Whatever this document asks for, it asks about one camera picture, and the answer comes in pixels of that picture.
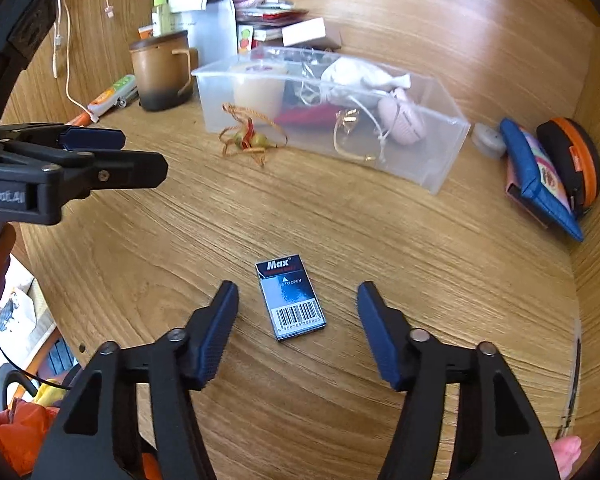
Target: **orange cord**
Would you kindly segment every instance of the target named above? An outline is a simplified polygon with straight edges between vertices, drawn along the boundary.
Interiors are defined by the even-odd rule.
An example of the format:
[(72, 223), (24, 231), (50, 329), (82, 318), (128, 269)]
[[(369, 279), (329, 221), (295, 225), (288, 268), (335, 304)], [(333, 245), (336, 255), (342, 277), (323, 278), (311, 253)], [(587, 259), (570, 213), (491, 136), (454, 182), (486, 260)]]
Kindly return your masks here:
[[(220, 132), (220, 135), (218, 136), (218, 138), (220, 139), (221, 142), (224, 143), (224, 148), (222, 149), (222, 156), (237, 155), (238, 153), (249, 153), (253, 157), (253, 160), (255, 160), (259, 166), (261, 166), (261, 167), (264, 166), (264, 162), (265, 162), (265, 158), (266, 158), (265, 152), (269, 148), (266, 148), (266, 147), (254, 148), (251, 145), (251, 139), (253, 139), (253, 136), (256, 133), (256, 131), (253, 127), (252, 117), (261, 119), (262, 121), (267, 123), (269, 126), (271, 126), (273, 129), (277, 130), (280, 134), (285, 136), (285, 143), (283, 146), (274, 144), (273, 146), (270, 146), (270, 148), (284, 148), (287, 145), (287, 143), (289, 142), (288, 135), (280, 126), (278, 126), (275, 122), (273, 122), (271, 119), (269, 119), (266, 115), (261, 114), (261, 113), (257, 112), (256, 110), (252, 110), (251, 108), (243, 108), (240, 106), (235, 106), (235, 105), (232, 105), (231, 103), (223, 104), (222, 110), (224, 110), (228, 114), (231, 114), (231, 117), (233, 117), (237, 123), (240, 123), (239, 126), (229, 126), (228, 128), (225, 128), (224, 130), (222, 130), (222, 132)], [(229, 132), (236, 132), (236, 133), (234, 134), (234, 136), (231, 139), (224, 140), (223, 139), (224, 135)], [(240, 139), (240, 147), (241, 147), (240, 151), (238, 151), (236, 153), (227, 153), (229, 146), (231, 144), (236, 144), (236, 140), (237, 140), (238, 136)]]

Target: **mug lid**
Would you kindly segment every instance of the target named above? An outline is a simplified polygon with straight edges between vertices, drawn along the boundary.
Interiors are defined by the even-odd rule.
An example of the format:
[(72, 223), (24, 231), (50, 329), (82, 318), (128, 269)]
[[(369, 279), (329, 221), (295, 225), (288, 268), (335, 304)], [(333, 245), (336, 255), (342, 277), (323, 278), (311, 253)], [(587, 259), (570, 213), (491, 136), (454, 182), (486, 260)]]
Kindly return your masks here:
[(129, 50), (139, 50), (140, 48), (146, 48), (148, 46), (155, 46), (167, 41), (176, 40), (177, 38), (186, 38), (187, 31), (179, 30), (178, 32), (172, 32), (171, 34), (165, 34), (164, 36), (155, 36), (154, 38), (145, 38), (144, 40), (136, 41), (129, 45)]

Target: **screw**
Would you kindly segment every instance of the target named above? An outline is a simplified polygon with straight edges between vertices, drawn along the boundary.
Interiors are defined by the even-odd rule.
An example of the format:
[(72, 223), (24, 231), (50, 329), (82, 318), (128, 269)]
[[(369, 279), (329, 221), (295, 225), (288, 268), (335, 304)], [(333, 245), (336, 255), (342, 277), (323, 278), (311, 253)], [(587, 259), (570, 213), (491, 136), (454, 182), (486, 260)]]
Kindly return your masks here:
[(498, 353), (496, 345), (489, 341), (483, 341), (478, 345), (478, 348), (480, 349), (480, 352), (482, 352), (485, 355), (496, 355)]
[(431, 337), (431, 334), (429, 332), (427, 332), (426, 330), (424, 330), (423, 328), (414, 328), (409, 333), (409, 337), (411, 337), (411, 339), (413, 339), (414, 341), (419, 341), (421, 343), (424, 343), (425, 341), (429, 340), (429, 338)]
[(167, 332), (167, 339), (169, 341), (173, 341), (174, 343), (182, 341), (184, 338), (186, 338), (186, 336), (187, 333), (183, 328), (174, 328), (173, 330), (169, 330)]
[(42, 171), (45, 171), (45, 173), (47, 171), (59, 171), (62, 170), (62, 168), (60, 166), (58, 166), (57, 164), (45, 164), (44, 166), (42, 166)]
[(120, 346), (115, 341), (107, 341), (100, 346), (100, 353), (102, 355), (113, 354), (116, 350), (119, 350)]

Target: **transparent storage box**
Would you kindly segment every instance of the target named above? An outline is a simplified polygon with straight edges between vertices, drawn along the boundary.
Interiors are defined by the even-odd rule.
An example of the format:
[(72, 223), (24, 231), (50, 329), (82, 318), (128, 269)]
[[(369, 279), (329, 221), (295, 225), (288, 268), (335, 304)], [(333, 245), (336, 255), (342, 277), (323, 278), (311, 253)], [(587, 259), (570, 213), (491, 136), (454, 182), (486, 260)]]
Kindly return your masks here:
[[(331, 52), (258, 47), (203, 66), (194, 75), (206, 129), (236, 126), (222, 106), (243, 107), (256, 131), (272, 142), (285, 139), (267, 120), (284, 129), (291, 147), (387, 171), (437, 193), (470, 124), (435, 78), (410, 73), (409, 88), (402, 83), (392, 92), (389, 82), (369, 89), (378, 87), (378, 74), (360, 74), (361, 65), (370, 64)], [(372, 65), (402, 82), (409, 79), (405, 70)], [(335, 68), (342, 69), (339, 83), (354, 83), (327, 80)]]

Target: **orange garment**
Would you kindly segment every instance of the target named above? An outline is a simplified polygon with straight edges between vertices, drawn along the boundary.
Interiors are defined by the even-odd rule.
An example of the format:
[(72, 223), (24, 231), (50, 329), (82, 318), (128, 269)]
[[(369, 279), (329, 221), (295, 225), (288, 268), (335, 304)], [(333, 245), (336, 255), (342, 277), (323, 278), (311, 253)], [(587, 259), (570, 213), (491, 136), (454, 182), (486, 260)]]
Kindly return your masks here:
[[(10, 410), (0, 412), (0, 453), (19, 476), (33, 471), (46, 432), (58, 414), (58, 408), (13, 399)], [(147, 480), (161, 480), (160, 468), (153, 455), (142, 454)]]

